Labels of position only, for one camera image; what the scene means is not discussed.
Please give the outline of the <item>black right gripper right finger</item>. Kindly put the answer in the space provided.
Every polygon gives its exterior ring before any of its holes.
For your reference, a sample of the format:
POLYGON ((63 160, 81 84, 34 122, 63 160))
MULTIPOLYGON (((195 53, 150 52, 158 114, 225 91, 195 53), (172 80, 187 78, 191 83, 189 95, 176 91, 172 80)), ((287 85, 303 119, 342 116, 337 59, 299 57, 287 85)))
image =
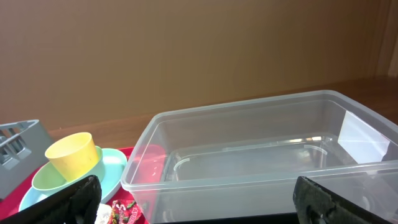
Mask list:
POLYGON ((297 177, 293 202, 300 224, 390 224, 304 176, 297 177))

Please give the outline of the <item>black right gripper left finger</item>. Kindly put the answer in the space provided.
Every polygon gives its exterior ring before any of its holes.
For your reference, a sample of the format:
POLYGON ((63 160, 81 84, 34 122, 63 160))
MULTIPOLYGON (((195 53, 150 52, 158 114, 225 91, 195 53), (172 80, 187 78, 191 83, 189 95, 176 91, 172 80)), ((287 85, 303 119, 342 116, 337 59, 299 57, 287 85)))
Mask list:
POLYGON ((1 224, 94 224, 100 202, 100 180, 95 175, 89 175, 1 220, 1 224))

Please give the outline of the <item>white napkin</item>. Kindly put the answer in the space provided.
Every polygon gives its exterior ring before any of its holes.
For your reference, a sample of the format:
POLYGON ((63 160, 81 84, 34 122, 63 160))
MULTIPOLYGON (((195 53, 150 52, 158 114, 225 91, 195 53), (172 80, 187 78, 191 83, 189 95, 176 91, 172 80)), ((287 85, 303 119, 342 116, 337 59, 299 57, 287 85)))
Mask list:
POLYGON ((107 204, 99 204, 96 212, 95 224, 107 224, 111 216, 112 208, 107 204))

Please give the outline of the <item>red snack wrapper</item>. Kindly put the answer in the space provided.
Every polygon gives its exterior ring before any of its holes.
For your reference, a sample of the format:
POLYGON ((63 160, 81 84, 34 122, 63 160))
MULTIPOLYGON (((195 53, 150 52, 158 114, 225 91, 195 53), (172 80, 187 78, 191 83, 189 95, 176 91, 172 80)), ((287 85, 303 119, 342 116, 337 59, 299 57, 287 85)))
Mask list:
POLYGON ((114 200, 108 224, 136 224, 142 211, 133 199, 114 200))

